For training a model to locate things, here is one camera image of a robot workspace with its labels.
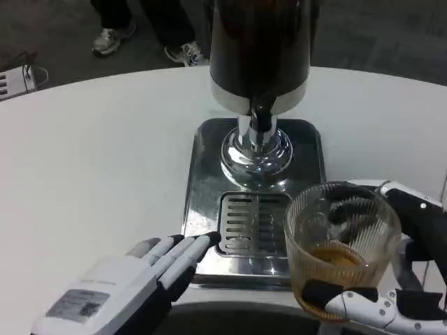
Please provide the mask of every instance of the clear glass cup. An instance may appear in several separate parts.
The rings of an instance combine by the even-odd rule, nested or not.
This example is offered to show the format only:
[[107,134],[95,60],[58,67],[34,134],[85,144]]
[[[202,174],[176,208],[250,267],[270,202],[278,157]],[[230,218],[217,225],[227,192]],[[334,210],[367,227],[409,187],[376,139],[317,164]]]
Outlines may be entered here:
[[294,199],[284,230],[295,298],[326,321],[339,317],[303,301],[305,283],[376,287],[402,233],[397,214],[379,194],[338,181],[312,186]]

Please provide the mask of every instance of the stainless steel drip tray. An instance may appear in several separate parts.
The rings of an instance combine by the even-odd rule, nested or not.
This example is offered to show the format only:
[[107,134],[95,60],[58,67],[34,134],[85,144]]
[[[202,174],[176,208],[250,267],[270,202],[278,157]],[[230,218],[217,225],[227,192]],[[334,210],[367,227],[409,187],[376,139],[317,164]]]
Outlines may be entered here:
[[283,219],[289,200],[283,193],[223,194],[218,252],[246,258],[286,257]]
[[320,137],[303,120],[278,121],[291,140],[290,165],[268,183],[238,185],[221,166],[221,146],[236,119],[211,119],[194,138],[184,225],[186,236],[217,230],[193,282],[213,288],[290,288],[282,219],[302,189],[325,180]]

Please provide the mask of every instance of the white table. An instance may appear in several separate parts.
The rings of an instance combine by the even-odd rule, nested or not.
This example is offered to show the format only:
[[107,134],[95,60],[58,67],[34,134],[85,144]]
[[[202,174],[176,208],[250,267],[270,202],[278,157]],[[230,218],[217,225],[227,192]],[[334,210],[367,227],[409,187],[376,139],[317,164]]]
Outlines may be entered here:
[[[396,179],[438,198],[446,105],[445,87],[313,68],[305,99],[283,117],[319,129],[329,179]],[[0,103],[0,334],[27,334],[95,259],[179,232],[193,135],[212,117],[235,114],[214,101],[208,68],[106,77]],[[442,289],[439,278],[429,282]],[[394,286],[387,274],[381,287]],[[288,292],[198,289],[181,302],[224,299],[297,305]]]

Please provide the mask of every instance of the person's leg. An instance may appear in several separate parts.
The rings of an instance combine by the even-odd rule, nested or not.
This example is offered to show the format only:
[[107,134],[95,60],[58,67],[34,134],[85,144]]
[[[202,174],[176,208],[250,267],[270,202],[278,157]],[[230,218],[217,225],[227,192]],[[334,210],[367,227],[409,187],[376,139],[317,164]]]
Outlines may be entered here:
[[103,31],[93,42],[92,52],[98,57],[115,53],[123,40],[136,31],[126,0],[90,0],[101,16]]
[[185,66],[204,63],[193,25],[180,0],[140,0],[140,2],[169,59]]
[[140,0],[156,37],[165,47],[179,47],[196,40],[194,28],[180,0]]

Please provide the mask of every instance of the label on robotic hand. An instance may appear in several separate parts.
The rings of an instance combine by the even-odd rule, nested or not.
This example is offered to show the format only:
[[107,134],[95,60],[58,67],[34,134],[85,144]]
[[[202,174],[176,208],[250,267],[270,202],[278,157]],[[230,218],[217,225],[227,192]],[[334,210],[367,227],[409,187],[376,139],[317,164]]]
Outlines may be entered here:
[[98,313],[110,295],[88,290],[69,290],[45,316],[85,323]]

